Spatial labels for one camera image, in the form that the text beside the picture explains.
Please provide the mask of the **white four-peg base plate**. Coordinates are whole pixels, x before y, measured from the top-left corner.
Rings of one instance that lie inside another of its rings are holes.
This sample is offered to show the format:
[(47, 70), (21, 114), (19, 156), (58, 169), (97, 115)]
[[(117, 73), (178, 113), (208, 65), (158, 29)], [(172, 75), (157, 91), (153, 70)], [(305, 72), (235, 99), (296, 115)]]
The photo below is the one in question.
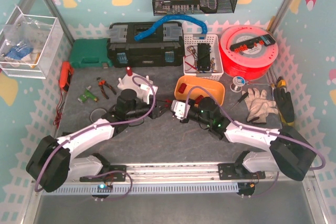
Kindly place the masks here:
[(117, 88), (120, 90), (132, 89), (136, 92), (137, 98), (141, 99), (146, 104), (150, 104), (150, 98), (153, 98), (152, 89), (141, 78), (136, 78), (135, 79), (136, 83), (134, 83), (132, 80), (134, 76), (139, 76), (139, 75), (136, 73), (133, 73), (132, 76), (128, 76), (126, 74), (123, 78), (118, 78), (119, 84), (117, 85)]

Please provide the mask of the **brown tape roll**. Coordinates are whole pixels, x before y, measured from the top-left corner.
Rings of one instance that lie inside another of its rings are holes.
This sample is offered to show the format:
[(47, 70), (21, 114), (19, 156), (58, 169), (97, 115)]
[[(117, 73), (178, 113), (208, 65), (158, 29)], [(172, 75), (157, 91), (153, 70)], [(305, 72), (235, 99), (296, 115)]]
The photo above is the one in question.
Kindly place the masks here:
[(106, 113), (106, 109), (104, 108), (96, 108), (94, 109), (91, 113), (90, 113), (90, 121), (92, 123), (94, 123), (95, 121), (97, 121), (98, 119), (100, 119), (105, 113)]

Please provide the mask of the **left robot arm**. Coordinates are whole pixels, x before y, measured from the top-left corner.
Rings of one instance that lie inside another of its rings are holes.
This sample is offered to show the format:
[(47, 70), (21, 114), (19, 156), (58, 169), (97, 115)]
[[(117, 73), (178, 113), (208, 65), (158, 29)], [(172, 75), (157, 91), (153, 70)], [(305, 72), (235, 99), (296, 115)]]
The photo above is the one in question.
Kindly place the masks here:
[(86, 128), (59, 138), (45, 136), (28, 161), (26, 172), (36, 181), (36, 189), (46, 192), (55, 191), (67, 180), (106, 172), (109, 164), (101, 155), (85, 158), (79, 155), (119, 135), (130, 125), (139, 125), (146, 116), (151, 119), (160, 117), (164, 110), (153, 97), (149, 102), (143, 102), (134, 90), (125, 89), (115, 105)]

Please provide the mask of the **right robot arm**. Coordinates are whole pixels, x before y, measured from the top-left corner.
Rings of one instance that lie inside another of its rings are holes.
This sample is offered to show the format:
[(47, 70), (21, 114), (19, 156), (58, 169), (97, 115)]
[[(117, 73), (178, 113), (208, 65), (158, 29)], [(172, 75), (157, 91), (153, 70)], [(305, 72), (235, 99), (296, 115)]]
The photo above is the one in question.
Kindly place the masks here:
[(282, 172), (292, 180), (302, 181), (316, 157), (312, 146), (292, 126), (265, 129), (231, 121), (210, 97), (198, 105), (173, 100), (171, 111), (181, 123), (197, 122), (221, 141), (258, 148), (258, 153), (247, 151), (240, 156), (240, 165), (251, 173)]

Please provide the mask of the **black toolbox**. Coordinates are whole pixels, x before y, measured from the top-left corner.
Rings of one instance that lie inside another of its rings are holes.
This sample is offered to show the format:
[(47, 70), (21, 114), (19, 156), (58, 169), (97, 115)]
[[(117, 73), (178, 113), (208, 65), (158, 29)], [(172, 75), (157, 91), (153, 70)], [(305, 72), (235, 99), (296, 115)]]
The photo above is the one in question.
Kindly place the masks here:
[(136, 41), (152, 22), (114, 23), (109, 27), (108, 58), (116, 68), (180, 66), (185, 55), (182, 24), (166, 22), (153, 34)]

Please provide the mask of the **green brass fitting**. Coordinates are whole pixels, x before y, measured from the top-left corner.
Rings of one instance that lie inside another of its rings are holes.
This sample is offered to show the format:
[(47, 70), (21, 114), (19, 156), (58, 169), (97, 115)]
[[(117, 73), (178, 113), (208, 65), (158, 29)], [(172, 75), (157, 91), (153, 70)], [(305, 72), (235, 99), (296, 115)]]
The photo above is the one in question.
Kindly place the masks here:
[(77, 100), (80, 102), (80, 103), (85, 103), (87, 100), (91, 99), (93, 100), (94, 102), (98, 102), (99, 99), (97, 96), (95, 96), (91, 91), (91, 86), (87, 86), (85, 88), (85, 91), (83, 92), (83, 94), (81, 94)]

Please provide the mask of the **black plate in basket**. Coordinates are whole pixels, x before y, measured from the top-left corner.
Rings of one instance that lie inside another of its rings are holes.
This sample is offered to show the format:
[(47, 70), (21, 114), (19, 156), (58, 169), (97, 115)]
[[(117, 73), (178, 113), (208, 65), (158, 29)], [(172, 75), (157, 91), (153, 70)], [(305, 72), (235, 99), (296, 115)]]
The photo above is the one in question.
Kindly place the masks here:
[(197, 70), (210, 71), (211, 69), (211, 46), (206, 43), (197, 44)]

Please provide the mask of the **small black screwdriver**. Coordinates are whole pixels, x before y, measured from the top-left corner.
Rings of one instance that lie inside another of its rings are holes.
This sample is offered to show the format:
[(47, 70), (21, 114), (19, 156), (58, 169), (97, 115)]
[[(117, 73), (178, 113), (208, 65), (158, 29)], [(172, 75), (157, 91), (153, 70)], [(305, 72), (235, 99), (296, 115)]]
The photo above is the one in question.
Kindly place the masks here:
[(237, 104), (241, 103), (248, 97), (248, 93), (244, 93), (238, 100), (237, 102), (231, 107), (230, 110), (232, 110)]

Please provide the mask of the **white perforated basket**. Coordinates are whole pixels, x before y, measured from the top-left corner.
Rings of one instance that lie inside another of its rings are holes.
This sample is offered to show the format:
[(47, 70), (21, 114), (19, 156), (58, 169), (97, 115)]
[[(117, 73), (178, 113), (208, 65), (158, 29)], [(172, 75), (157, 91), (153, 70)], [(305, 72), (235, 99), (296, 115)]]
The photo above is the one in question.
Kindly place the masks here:
[(220, 80), (224, 69), (216, 34), (185, 34), (184, 48), (183, 71), (185, 75)]

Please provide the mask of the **green tool case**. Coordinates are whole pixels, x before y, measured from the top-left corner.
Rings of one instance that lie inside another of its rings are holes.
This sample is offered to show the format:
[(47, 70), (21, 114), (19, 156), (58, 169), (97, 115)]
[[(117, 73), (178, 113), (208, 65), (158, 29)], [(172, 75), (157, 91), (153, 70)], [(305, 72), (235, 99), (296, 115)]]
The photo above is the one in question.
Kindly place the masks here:
[(73, 68), (112, 67), (108, 58), (107, 39), (77, 39), (69, 57)]

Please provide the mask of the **white work glove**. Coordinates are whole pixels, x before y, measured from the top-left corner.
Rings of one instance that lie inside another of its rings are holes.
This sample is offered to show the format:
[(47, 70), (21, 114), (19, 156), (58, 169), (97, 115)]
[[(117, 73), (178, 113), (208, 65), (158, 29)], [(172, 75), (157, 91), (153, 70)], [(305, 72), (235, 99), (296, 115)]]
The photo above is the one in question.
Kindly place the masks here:
[(257, 88), (247, 89), (245, 103), (249, 112), (247, 122), (254, 124), (265, 124), (267, 116), (279, 114), (274, 100), (267, 99), (267, 91), (259, 91)]

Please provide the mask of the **red filament spool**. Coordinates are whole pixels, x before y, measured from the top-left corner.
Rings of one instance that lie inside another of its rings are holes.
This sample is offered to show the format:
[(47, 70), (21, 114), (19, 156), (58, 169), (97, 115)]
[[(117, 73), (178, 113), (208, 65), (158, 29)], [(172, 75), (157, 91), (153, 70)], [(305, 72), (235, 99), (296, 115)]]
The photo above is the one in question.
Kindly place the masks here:
[(253, 49), (239, 53), (235, 53), (229, 49), (235, 43), (265, 34), (270, 33), (252, 25), (236, 25), (227, 28), (219, 40), (219, 50), (224, 72), (231, 77), (241, 76), (245, 80), (256, 80), (265, 75), (278, 56), (277, 43), (268, 47), (258, 45)]

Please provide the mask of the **black yellow glove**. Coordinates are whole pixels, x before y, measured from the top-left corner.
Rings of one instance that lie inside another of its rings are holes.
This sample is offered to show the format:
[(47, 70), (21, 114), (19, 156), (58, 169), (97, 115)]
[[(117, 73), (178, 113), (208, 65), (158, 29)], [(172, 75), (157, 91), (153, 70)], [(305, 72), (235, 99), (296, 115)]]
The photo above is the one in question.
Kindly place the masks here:
[(285, 91), (282, 88), (275, 88), (274, 98), (282, 123), (285, 125), (294, 126), (295, 112), (290, 92)]

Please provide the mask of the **yellow black screwdriver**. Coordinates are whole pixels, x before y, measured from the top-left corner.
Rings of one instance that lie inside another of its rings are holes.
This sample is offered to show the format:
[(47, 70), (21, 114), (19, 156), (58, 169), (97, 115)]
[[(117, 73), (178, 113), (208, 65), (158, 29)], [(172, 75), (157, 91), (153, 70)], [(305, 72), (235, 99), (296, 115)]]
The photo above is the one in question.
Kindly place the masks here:
[(283, 77), (279, 77), (275, 83), (271, 84), (271, 88), (274, 90), (275, 88), (287, 90), (287, 84)]

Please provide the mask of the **blue white glove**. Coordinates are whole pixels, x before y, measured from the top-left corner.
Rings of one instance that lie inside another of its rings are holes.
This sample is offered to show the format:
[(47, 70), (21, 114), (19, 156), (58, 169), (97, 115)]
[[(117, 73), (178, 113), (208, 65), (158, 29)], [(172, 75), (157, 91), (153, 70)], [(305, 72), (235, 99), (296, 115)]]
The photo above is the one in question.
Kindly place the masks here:
[(10, 48), (10, 50), (5, 55), (5, 58), (19, 62), (29, 62), (32, 60), (30, 56), (32, 52), (33, 47), (31, 44), (20, 41), (18, 44)]

